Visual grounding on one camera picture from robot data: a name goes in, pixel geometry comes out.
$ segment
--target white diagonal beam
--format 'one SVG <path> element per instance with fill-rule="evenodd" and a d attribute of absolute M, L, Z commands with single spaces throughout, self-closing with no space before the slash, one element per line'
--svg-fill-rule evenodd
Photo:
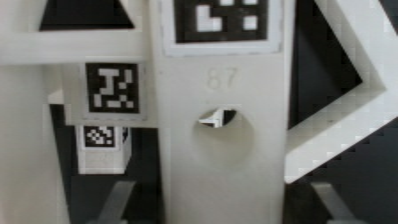
<path fill-rule="evenodd" d="M 317 0 L 363 84 L 297 125 L 288 135 L 292 183 L 398 115 L 398 41 L 377 0 Z"/>

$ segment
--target white wall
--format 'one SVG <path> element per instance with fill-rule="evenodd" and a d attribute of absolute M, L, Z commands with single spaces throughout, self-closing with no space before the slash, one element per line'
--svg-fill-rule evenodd
<path fill-rule="evenodd" d="M 0 67 L 0 224 L 66 224 L 40 66 Z"/>

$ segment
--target printed number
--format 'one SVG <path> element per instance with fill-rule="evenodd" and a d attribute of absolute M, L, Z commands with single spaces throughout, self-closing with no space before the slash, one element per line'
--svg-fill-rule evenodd
<path fill-rule="evenodd" d="M 237 74 L 237 68 L 212 68 L 208 71 L 208 88 L 212 90 L 232 89 Z"/>

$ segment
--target white structure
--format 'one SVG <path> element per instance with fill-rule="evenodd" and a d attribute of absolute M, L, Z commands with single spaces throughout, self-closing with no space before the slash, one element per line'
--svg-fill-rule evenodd
<path fill-rule="evenodd" d="M 365 83 L 288 133 L 296 1 L 271 2 L 281 36 L 248 55 L 258 45 L 168 45 L 169 0 L 123 0 L 136 30 L 47 33 L 47 1 L 0 0 L 0 223 L 70 223 L 47 96 L 66 104 L 70 124 L 160 128 L 168 224 L 281 223 L 283 177 L 294 182 L 397 117 L 398 41 L 377 0 L 317 0 Z M 88 62 L 148 63 L 146 120 L 86 119 Z M 237 118 L 205 129 L 200 116 L 221 105 Z"/>

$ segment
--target qr-like marker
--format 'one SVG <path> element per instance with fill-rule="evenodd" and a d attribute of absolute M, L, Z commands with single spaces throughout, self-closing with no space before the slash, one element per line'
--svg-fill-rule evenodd
<path fill-rule="evenodd" d="M 137 64 L 88 63 L 89 112 L 141 113 Z"/>
<path fill-rule="evenodd" d="M 176 42 L 267 40 L 269 0 L 175 0 Z"/>
<path fill-rule="evenodd" d="M 116 129 L 105 126 L 84 127 L 86 147 L 116 147 Z"/>

